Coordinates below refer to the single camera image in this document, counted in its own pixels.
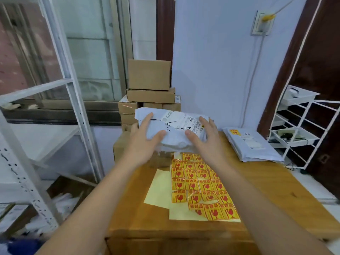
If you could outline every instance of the stack of cardboard boxes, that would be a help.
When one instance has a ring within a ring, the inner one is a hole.
[[[118,103],[123,131],[137,122],[135,109],[151,107],[181,111],[181,97],[170,88],[169,61],[129,60],[129,89]]]

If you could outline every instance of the person's right hand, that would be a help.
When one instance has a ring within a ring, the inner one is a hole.
[[[204,125],[207,133],[206,142],[202,142],[199,137],[190,130],[186,130],[185,135],[196,146],[204,162],[212,169],[216,170],[226,163],[226,157],[218,135],[218,129],[211,118],[209,118],[208,122],[201,116],[200,122]]]

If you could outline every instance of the wooden tabletop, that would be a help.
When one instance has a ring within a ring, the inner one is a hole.
[[[231,164],[297,223],[318,238],[340,236],[340,223],[288,169],[273,162],[240,162],[223,132],[220,138]],[[145,204],[155,173],[156,169],[148,165],[136,170],[112,217],[107,237],[252,240],[243,223],[169,220],[168,209]]]

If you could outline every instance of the power socket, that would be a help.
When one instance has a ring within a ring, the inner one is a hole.
[[[265,15],[269,15],[269,14],[271,14],[271,13],[257,11],[255,19],[254,19],[254,23],[253,23],[253,29],[252,29],[252,33],[251,33],[252,36],[261,36],[264,31],[266,31],[266,36],[268,36],[270,34],[270,31],[273,27],[275,19],[272,19],[272,20],[266,21],[266,22],[262,21],[262,18]]]

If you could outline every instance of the hand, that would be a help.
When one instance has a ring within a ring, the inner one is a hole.
[[[167,134],[166,131],[162,130],[156,133],[151,140],[147,139],[146,133],[152,117],[153,113],[150,113],[144,118],[139,128],[137,123],[131,127],[130,140],[121,160],[133,163],[135,168],[149,161],[155,151],[155,147]]]
[[[218,135],[218,129],[210,118],[208,122],[201,116],[200,122],[204,125],[207,133],[206,142],[202,142],[199,137],[190,130],[186,130],[185,135],[196,146],[204,162],[212,169],[216,170],[217,168],[223,167],[226,163],[226,157]]]

